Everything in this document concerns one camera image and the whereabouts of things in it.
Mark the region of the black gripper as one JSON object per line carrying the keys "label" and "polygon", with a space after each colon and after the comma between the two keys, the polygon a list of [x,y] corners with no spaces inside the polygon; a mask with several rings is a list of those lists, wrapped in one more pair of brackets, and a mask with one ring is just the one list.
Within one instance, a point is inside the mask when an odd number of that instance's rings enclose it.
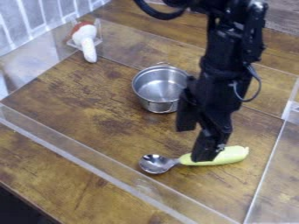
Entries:
{"label": "black gripper", "polygon": [[175,126],[179,132],[201,125],[191,161],[213,161],[225,150],[233,132],[231,114],[239,110],[253,80],[250,71],[202,71],[190,76],[181,93]]}

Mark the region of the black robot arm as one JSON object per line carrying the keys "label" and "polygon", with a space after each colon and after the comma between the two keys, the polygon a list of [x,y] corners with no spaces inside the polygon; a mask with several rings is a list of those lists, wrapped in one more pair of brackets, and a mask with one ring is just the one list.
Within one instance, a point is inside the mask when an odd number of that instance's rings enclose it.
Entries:
{"label": "black robot arm", "polygon": [[187,80],[182,91],[177,129],[201,128],[191,151],[194,162],[211,161],[226,150],[233,132],[231,114],[239,110],[251,81],[261,78],[253,63],[266,49],[263,28],[267,3],[263,0],[163,0],[178,11],[209,16],[207,48],[201,58],[201,76]]}

